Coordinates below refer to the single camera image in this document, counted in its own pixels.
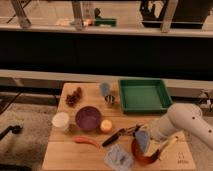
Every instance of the wooden cutting board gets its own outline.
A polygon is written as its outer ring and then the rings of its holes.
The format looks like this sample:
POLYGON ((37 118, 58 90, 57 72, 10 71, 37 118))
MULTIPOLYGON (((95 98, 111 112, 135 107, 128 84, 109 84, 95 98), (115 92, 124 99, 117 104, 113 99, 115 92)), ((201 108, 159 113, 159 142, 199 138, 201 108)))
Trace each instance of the wooden cutting board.
MULTIPOLYGON (((111 84, 111 91, 116 98, 116 105, 113 108, 107 108, 99 91, 99 83, 66 83, 64 85, 58 111, 70 114, 72 127, 69 133, 62 133, 52 128, 43 162, 44 171, 110 171, 112 169, 104 163, 104 157, 110 147, 97 149, 88 144, 76 144, 72 141, 72 137, 84 135, 95 139, 101 145, 120 128, 131 127, 137 123, 147 124, 159 118, 157 115, 124 115, 120 109, 117 83, 111 84), (71 94, 77 87, 82 88, 83 97, 75 108, 71 108, 67 106, 65 99, 67 94, 71 94), (102 134, 98 129, 85 133, 75 125, 76 112, 88 105, 97 107, 103 119, 110 119, 113 122, 114 129, 111 134, 102 134)), ((196 167, 183 132, 175 136, 179 137, 178 142, 170 149, 164 160, 157 160, 147 166, 141 166, 135 161, 132 170, 195 170, 196 167)), ((131 154, 132 139, 132 137, 122 136, 116 143, 131 154)))

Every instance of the green tray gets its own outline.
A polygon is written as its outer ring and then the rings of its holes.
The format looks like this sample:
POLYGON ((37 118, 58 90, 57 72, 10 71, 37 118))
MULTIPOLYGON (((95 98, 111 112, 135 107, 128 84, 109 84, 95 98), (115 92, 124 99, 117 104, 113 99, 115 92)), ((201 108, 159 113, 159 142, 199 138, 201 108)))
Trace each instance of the green tray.
POLYGON ((95 19, 95 26, 100 26, 100 25, 109 25, 111 27, 116 26, 117 20, 114 18, 96 18, 95 19))
POLYGON ((124 113, 165 113, 172 104, 161 79, 119 80, 124 113))

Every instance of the orange object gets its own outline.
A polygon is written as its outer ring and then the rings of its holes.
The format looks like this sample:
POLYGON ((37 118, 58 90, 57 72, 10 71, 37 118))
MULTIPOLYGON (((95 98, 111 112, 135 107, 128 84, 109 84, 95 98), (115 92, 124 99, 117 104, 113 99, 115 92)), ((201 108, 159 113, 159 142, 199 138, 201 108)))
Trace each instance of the orange object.
POLYGON ((143 152, 140 149, 140 145, 138 144, 137 140, 134 139, 132 141, 132 153, 135 156, 136 160, 141 164, 141 165, 147 165, 154 163, 159 156, 159 150, 157 150, 152 156, 146 157, 143 155, 143 152))
POLYGON ((101 131, 103 133, 109 133, 109 132, 111 132, 112 131, 112 121, 107 120, 107 119, 103 120, 101 122, 100 129, 101 129, 101 131))
POLYGON ((85 144, 91 144, 95 146, 96 148, 100 148, 100 145, 92 138, 85 137, 85 136, 75 136, 73 137, 73 141, 76 143, 85 143, 85 144))

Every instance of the purple bowl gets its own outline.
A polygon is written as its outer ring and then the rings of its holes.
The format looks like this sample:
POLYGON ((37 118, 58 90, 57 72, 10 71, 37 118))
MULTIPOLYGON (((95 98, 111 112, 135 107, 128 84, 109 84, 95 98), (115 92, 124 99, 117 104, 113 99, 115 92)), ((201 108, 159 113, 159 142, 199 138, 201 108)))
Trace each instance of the purple bowl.
POLYGON ((83 107, 77 112, 75 122, 83 131, 92 131, 101 123, 101 112, 92 106, 83 107))

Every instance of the black handle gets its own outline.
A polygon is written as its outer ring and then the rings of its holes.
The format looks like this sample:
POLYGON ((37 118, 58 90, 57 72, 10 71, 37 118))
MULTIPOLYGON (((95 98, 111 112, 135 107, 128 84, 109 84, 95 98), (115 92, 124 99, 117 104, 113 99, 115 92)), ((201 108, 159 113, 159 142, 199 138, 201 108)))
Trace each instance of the black handle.
POLYGON ((0 133, 0 140, 2 140, 10 130, 12 130, 12 126, 8 126, 2 133, 0 133))
POLYGON ((106 147, 107 145, 113 143, 114 141, 116 141, 119 138, 119 134, 116 133, 113 136, 111 136, 109 139, 107 139, 106 141, 103 142, 102 146, 106 147))

